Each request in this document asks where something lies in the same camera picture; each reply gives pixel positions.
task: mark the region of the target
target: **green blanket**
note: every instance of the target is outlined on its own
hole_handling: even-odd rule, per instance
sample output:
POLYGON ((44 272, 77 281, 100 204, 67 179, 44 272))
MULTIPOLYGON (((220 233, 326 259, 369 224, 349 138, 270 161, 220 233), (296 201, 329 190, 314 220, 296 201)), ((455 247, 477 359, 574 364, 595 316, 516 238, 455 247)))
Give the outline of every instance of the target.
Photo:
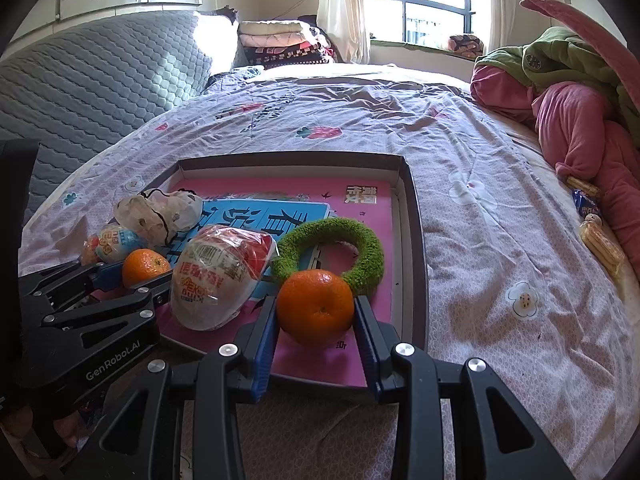
POLYGON ((566 27, 551 27, 526 46, 505 46, 479 57, 476 65, 505 70, 524 86, 538 92, 562 81, 595 88, 622 114, 634 143, 640 147, 640 115, 620 78, 599 54, 566 27))

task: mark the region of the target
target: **egg-shaped snack package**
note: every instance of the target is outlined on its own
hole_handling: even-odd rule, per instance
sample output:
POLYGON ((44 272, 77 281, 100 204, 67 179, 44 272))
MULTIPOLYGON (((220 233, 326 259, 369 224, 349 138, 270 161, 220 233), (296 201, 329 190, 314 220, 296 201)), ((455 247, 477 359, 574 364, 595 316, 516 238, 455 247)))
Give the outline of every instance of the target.
POLYGON ((265 233, 218 224, 203 227, 174 267, 175 318, 191 330, 215 330, 231 321, 276 250, 276 242, 265 233))
POLYGON ((135 232, 118 224, 107 224, 98 233, 95 254, 99 261, 114 264, 124 261, 136 249, 144 248, 146 240, 135 232))

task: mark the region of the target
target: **orange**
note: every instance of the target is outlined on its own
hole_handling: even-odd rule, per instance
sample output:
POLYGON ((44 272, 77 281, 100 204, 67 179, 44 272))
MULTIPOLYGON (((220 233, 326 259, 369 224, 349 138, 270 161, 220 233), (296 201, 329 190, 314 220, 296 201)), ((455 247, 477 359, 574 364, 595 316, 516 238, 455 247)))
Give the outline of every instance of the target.
POLYGON ((122 264, 122 284, 131 288, 168 270, 171 270, 171 266, 162 254, 151 249, 136 249, 122 264))
POLYGON ((276 298, 280 327, 304 346, 325 347, 340 339, 353 321, 349 285, 328 270, 300 270, 276 298))

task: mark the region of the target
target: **green fuzzy ring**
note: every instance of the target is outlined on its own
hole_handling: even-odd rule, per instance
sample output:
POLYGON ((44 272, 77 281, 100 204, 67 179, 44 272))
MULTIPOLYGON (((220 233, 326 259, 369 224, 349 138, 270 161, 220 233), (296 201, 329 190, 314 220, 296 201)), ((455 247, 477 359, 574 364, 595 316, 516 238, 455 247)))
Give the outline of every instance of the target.
POLYGON ((300 255, 321 242, 348 242, 358 249, 358 259, 342 278, 354 296, 370 294, 385 272, 385 253, 376 234, 351 218, 325 218, 299 225, 278 242, 278 256, 271 264, 273 277, 283 284, 298 271, 300 255))

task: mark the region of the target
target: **bed sheet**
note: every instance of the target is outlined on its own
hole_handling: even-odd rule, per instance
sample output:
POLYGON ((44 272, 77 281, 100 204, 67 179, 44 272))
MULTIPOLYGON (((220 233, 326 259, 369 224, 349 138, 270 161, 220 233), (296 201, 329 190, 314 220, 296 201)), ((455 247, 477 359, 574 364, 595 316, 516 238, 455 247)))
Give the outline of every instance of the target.
MULTIPOLYGON (((276 149, 403 155, 429 266, 430 354, 485 358, 578 480, 602 478, 638 425, 637 282, 616 290, 580 241, 562 186, 542 171, 535 138, 485 113, 467 89, 448 76, 380 66, 282 67, 222 81, 70 177, 25 227, 21 273, 72 259, 128 183, 150 182, 178 158, 276 149), (304 135, 327 126, 339 134, 304 135), (521 294, 533 310, 521 309, 521 294)), ((268 395, 240 409, 239 423, 248 478, 388 478, 393 407, 268 395)))

